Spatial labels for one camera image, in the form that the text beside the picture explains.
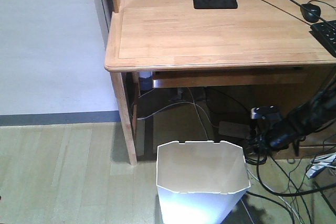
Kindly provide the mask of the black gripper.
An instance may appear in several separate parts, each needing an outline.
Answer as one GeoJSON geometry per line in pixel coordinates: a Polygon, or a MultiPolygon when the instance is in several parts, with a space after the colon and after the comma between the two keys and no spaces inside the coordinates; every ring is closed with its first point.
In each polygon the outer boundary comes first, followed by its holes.
{"type": "Polygon", "coordinates": [[[299,138],[298,132],[288,120],[280,121],[266,132],[266,144],[273,151],[285,150],[299,138]]]}

